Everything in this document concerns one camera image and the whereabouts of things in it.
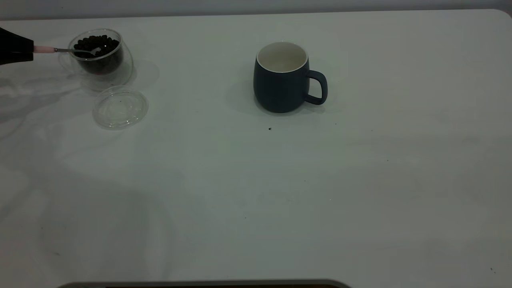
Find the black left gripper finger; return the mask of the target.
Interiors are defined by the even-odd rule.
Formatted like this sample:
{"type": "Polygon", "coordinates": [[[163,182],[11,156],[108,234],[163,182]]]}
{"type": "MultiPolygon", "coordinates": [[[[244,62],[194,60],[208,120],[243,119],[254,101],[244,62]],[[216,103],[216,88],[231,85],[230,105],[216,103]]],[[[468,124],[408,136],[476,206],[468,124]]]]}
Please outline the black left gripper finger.
{"type": "Polygon", "coordinates": [[[34,42],[20,35],[0,29],[0,64],[31,62],[34,60],[34,42]]]}

